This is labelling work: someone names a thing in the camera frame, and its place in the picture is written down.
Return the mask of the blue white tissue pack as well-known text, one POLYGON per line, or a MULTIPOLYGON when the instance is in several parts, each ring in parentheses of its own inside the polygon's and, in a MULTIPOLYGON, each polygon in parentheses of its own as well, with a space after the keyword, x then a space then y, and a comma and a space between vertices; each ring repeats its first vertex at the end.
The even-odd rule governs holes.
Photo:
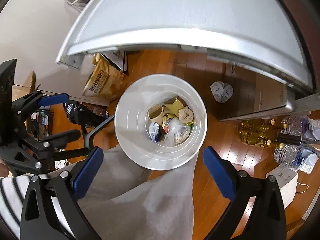
POLYGON ((159 141, 159 124, 152 122, 149 126, 149 136, 153 142, 159 141))

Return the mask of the beige paper napkin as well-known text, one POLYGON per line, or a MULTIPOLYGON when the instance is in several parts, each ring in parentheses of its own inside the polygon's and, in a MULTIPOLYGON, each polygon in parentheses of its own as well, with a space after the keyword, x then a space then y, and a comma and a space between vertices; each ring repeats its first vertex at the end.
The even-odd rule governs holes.
POLYGON ((178 111, 178 118, 185 124, 192 123, 194 119, 193 111, 188 106, 185 106, 178 111))

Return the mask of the white round trash bin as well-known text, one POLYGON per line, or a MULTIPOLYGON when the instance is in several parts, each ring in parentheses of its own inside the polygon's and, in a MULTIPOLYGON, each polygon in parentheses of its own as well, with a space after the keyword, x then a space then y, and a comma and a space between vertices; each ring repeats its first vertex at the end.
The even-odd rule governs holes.
POLYGON ((114 127, 119 145, 136 164, 155 171, 178 168, 200 150, 207 132, 207 112, 199 93, 183 79, 153 74, 135 81, 121 96, 114 127), (182 124, 165 107, 179 99, 193 113, 182 124))

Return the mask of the striped shirt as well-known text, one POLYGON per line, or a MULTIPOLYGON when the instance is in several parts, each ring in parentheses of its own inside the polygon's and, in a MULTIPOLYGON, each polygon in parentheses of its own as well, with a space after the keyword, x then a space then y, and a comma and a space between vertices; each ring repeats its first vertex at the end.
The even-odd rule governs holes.
MULTIPOLYGON (((41 179, 57 177, 59 171, 38 175, 41 179)), ((1 239, 21 239, 20 222, 23 202, 33 175, 1 177, 1 239)), ((59 223, 74 238, 56 197, 51 197, 59 223)))

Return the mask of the white paper shopping bag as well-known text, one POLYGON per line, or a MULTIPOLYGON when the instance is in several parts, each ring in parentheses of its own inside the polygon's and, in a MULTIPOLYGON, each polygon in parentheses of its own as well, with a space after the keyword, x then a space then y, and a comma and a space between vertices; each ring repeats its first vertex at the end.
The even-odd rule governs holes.
POLYGON ((287 208, 294 200, 295 195, 308 191, 309 185, 298 182, 298 173, 281 165, 268 172, 265 177, 274 176, 280 188, 284 208, 287 208), (305 187, 304 191, 298 192, 297 185, 305 187))

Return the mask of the brown paper bag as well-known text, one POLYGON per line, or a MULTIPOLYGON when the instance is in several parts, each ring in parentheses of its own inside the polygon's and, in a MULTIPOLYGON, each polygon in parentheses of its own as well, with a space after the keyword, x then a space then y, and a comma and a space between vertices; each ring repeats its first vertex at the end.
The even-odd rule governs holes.
POLYGON ((113 101, 121 97, 128 85, 128 76, 106 60, 100 59, 90 75, 83 96, 105 98, 113 101))

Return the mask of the clear water bottle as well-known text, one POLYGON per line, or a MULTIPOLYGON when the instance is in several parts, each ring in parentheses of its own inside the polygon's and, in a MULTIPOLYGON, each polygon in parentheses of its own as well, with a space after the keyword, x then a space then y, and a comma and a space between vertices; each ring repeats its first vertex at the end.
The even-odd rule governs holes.
POLYGON ((319 160, 319 152, 308 146, 295 146, 284 144, 282 148, 274 151, 274 160, 279 165, 298 171, 303 165, 314 167, 319 160))

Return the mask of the grey trousers leg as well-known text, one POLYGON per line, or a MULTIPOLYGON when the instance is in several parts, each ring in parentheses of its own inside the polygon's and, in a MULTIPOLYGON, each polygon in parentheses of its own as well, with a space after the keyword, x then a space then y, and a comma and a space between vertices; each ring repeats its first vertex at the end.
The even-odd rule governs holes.
POLYGON ((191 239, 196 161, 150 179, 117 145, 78 205, 102 239, 191 239))

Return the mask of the yellow oil bottle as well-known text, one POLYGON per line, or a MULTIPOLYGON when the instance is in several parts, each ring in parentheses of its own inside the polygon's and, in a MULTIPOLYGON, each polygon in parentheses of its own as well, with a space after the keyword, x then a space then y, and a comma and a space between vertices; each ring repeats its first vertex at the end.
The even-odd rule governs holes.
POLYGON ((267 148, 271 139, 265 134, 274 126, 274 119, 250 119, 241 121, 238 126, 240 141, 248 146, 267 148))

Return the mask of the paper cup in bin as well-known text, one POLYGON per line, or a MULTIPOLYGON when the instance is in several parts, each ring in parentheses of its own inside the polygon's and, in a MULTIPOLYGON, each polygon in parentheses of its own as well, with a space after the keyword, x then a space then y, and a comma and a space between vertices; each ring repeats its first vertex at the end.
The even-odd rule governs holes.
POLYGON ((156 122, 159 126, 163 123, 163 106, 154 105, 148 110, 148 118, 151 122, 156 122))

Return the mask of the crumpled grey paper ball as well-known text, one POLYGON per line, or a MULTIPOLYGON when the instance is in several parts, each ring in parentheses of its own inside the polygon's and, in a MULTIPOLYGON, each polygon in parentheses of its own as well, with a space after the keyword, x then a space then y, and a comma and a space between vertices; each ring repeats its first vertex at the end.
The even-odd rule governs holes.
POLYGON ((225 82, 216 81, 210 85, 214 99, 219 103, 228 101, 233 95, 233 87, 225 82))

